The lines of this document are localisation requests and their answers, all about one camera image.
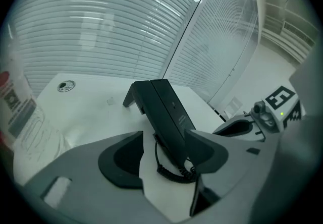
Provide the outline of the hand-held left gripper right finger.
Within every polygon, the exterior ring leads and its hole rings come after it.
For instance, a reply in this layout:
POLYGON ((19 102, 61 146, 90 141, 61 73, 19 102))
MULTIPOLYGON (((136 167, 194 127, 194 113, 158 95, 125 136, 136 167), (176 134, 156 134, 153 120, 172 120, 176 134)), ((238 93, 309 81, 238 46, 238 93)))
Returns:
POLYGON ((197 180, 192 217, 275 217, 279 133, 264 141, 186 131, 185 146, 197 180))

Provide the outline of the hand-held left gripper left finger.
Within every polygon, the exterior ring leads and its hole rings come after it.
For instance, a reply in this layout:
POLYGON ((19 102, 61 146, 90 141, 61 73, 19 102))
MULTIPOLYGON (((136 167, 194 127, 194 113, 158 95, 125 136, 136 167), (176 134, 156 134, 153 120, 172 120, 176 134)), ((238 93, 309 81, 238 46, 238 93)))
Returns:
POLYGON ((192 185, 170 183, 143 154, 143 132, 77 146, 25 185, 49 223, 171 223, 188 218, 192 185))

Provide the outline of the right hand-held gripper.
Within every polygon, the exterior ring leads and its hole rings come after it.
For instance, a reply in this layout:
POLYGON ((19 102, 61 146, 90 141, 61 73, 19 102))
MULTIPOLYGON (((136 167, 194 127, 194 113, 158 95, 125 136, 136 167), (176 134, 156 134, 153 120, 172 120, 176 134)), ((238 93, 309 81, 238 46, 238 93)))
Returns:
POLYGON ((279 86, 254 103, 250 115, 234 116, 225 129, 214 134, 244 141, 264 142, 271 134, 282 133, 287 126, 302 119, 302 108, 296 92, 279 86))

